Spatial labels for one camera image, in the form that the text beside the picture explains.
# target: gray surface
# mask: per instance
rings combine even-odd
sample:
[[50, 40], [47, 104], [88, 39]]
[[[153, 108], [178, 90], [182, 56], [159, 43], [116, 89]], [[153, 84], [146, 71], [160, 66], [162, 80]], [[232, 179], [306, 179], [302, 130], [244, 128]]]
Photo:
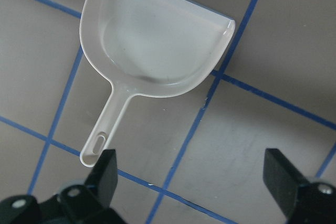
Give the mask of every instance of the gray surface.
[[[81, 11], [84, 0], [52, 0]], [[194, 0], [236, 19], [250, 0]], [[0, 120], [47, 135], [79, 47], [79, 19], [34, 0], [0, 0]], [[331, 121], [335, 111], [335, 1], [260, 0], [226, 74]], [[176, 98], [134, 98], [111, 147], [119, 168], [162, 186], [214, 80]], [[54, 140], [80, 150], [110, 84], [83, 56]], [[336, 131], [221, 81], [169, 190], [238, 223], [284, 223], [261, 180], [266, 147], [314, 175]], [[25, 193], [44, 142], [0, 122], [0, 198]], [[34, 194], [46, 199], [90, 169], [51, 146]], [[336, 184], [335, 158], [323, 177]], [[144, 223], [158, 193], [119, 178], [112, 206]], [[152, 223], [218, 223], [164, 197]]]

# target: metal screw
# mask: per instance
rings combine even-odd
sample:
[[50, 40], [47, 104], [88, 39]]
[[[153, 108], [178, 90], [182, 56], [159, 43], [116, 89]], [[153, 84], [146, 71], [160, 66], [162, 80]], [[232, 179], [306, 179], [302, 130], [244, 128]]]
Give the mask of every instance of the metal screw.
[[332, 194], [332, 188], [326, 184], [320, 184], [318, 190], [323, 194]]
[[12, 207], [13, 208], [20, 208], [20, 207], [23, 207], [26, 203], [27, 203], [27, 201], [25, 199], [18, 199], [18, 200], [13, 202]]
[[70, 191], [68, 191], [69, 197], [76, 197], [80, 194], [80, 190], [78, 188], [73, 188]]

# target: plastic scoop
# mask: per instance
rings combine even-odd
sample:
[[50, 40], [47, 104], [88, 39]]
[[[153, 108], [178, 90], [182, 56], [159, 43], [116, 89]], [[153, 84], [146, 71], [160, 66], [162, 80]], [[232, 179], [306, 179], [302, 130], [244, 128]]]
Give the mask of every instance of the plastic scoop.
[[133, 96], [173, 97], [200, 84], [234, 28], [234, 20], [187, 0], [86, 0], [81, 45], [112, 93], [81, 162], [92, 167], [108, 148]]

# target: screw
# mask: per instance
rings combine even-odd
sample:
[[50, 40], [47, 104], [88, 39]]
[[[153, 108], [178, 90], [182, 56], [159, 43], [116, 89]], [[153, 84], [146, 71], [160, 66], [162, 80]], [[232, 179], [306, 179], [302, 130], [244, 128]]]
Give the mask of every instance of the screw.
[[320, 184], [318, 190], [323, 194], [332, 194], [332, 188], [326, 184]]
[[69, 197], [76, 197], [80, 194], [80, 190], [78, 188], [73, 188], [70, 191], [68, 191]]
[[26, 203], [27, 203], [27, 201], [25, 199], [18, 199], [18, 200], [13, 202], [12, 207], [13, 208], [20, 208], [20, 207], [23, 207]]

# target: handle hole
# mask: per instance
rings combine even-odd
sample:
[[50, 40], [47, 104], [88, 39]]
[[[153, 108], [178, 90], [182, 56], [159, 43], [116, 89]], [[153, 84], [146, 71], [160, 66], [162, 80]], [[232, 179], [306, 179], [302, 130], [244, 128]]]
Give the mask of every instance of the handle hole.
[[92, 152], [96, 155], [99, 155], [101, 152], [101, 149], [104, 146], [105, 141], [106, 141], [106, 134], [103, 132], [99, 133], [97, 135], [96, 143], [95, 143], [95, 146], [93, 147]]

